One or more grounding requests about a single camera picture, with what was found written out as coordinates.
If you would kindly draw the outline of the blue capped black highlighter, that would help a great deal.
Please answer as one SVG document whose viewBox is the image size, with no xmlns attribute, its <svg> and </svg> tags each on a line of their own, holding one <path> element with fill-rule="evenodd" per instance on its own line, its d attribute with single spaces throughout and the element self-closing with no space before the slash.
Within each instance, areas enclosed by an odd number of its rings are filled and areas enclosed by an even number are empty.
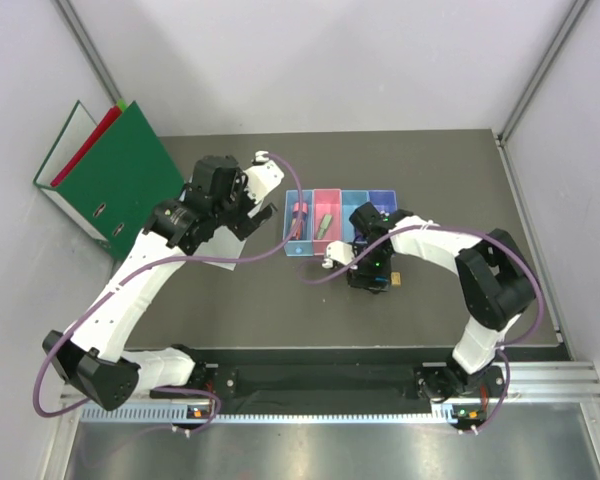
<svg viewBox="0 0 600 480">
<path fill-rule="evenodd" d="M 388 278 L 376 277 L 373 281 L 372 289 L 378 292 L 386 292 L 390 287 L 390 281 Z"/>
</svg>

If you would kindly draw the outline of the small yellow eraser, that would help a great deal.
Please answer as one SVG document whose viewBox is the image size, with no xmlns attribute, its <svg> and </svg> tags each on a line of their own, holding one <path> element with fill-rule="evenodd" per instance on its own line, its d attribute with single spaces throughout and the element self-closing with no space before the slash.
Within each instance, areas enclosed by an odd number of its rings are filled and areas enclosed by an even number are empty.
<svg viewBox="0 0 600 480">
<path fill-rule="evenodd" d="M 401 274 L 399 272 L 391 273 L 391 285 L 392 286 L 400 286 L 402 284 Z"/>
</svg>

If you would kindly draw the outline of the green highlighter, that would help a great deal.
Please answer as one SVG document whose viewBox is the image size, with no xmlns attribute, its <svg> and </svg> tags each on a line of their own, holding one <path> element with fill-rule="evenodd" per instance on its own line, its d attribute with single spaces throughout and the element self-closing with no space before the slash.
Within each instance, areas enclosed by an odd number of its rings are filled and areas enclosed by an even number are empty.
<svg viewBox="0 0 600 480">
<path fill-rule="evenodd" d="M 331 214 L 323 215 L 323 217 L 321 218 L 320 223 L 317 227 L 317 231 L 316 231 L 316 239 L 317 240 L 322 240 L 325 238 L 325 236 L 328 233 L 328 230 L 331 226 L 332 221 L 333 221 L 333 216 Z"/>
</svg>

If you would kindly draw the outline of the light blue drawer bin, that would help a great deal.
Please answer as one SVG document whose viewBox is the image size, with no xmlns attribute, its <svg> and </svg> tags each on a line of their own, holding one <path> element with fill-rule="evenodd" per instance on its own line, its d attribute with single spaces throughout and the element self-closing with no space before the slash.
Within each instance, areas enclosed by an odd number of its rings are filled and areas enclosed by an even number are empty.
<svg viewBox="0 0 600 480">
<path fill-rule="evenodd" d="M 283 237 L 293 235 L 284 246 L 289 257 L 310 257 L 314 255 L 314 207 L 313 191 L 303 190 L 299 198 L 296 190 L 287 190 L 284 206 Z"/>
<path fill-rule="evenodd" d="M 356 237 L 356 230 L 350 221 L 353 212 L 369 201 L 367 190 L 342 190 L 341 191 L 341 216 L 342 216 L 342 240 L 352 242 Z"/>
</svg>

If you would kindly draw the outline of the purple drawer bin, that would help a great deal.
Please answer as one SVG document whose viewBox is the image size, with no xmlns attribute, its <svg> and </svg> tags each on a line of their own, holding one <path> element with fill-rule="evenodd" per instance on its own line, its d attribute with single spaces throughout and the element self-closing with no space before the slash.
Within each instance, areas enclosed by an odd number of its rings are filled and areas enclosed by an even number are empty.
<svg viewBox="0 0 600 480">
<path fill-rule="evenodd" d="M 390 214 L 397 210 L 397 197 L 394 190 L 370 190 L 369 200 L 381 213 Z"/>
</svg>

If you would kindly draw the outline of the pink drawer bin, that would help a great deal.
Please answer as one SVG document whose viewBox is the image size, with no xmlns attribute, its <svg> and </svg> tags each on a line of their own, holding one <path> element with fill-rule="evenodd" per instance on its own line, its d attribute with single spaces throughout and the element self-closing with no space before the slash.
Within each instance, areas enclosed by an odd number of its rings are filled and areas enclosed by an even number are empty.
<svg viewBox="0 0 600 480">
<path fill-rule="evenodd" d="M 314 255 L 323 255 L 330 242 L 342 239 L 341 191 L 314 190 Z"/>
</svg>

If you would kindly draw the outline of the pink capped crayon tube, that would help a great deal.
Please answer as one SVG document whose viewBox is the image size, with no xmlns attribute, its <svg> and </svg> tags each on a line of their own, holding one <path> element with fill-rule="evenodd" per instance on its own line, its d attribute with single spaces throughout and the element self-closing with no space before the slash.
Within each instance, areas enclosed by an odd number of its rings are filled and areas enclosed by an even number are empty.
<svg viewBox="0 0 600 480">
<path fill-rule="evenodd" d="M 303 239 L 307 216 L 308 204 L 306 202 L 296 202 L 292 208 L 290 225 L 293 240 L 299 241 Z"/>
</svg>

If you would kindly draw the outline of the clear mesh zipper pouch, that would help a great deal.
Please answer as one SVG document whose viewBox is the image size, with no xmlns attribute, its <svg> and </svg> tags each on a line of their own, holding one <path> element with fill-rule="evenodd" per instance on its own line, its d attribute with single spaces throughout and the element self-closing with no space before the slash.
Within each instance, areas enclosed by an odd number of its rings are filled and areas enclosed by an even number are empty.
<svg viewBox="0 0 600 480">
<path fill-rule="evenodd" d="M 208 265 L 216 266 L 228 271 L 234 271 L 237 266 L 235 262 L 217 262 L 211 261 L 211 258 L 240 258 L 245 244 L 246 241 L 239 240 L 228 227 L 221 226 L 214 232 L 213 237 L 209 241 L 204 242 L 199 246 L 194 255 L 205 257 L 205 263 Z"/>
</svg>

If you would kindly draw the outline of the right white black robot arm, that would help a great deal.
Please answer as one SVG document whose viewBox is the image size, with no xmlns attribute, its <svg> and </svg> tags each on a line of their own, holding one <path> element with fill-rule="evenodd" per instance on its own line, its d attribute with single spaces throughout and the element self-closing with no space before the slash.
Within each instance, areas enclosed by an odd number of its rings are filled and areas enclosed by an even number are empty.
<svg viewBox="0 0 600 480">
<path fill-rule="evenodd" d="M 472 394 L 482 385 L 496 347 L 536 299 L 526 264 L 507 255 L 520 254 L 511 235 L 495 229 L 489 233 L 495 242 L 490 243 L 476 234 L 441 231 L 436 223 L 402 209 L 382 213 L 370 202 L 354 210 L 349 221 L 357 237 L 348 244 L 347 261 L 376 245 L 347 272 L 350 287 L 373 294 L 388 291 L 396 254 L 417 257 L 458 276 L 469 321 L 446 366 L 426 375 L 421 388 L 438 402 Z"/>
</svg>

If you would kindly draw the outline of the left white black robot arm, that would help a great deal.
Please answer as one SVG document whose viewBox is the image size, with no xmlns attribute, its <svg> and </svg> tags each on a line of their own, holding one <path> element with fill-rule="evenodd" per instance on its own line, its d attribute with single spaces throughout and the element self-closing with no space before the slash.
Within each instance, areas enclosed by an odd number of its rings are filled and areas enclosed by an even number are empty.
<svg viewBox="0 0 600 480">
<path fill-rule="evenodd" d="M 275 213 L 275 206 L 263 201 L 283 178 L 263 151 L 247 169 L 232 156 L 198 160 L 179 196 L 153 208 L 86 319 L 44 339 L 58 375 L 106 411 L 159 387 L 175 387 L 189 397 L 200 394 L 207 374 L 185 348 L 131 352 L 126 342 L 167 280 L 217 230 L 226 228 L 244 241 Z"/>
</svg>

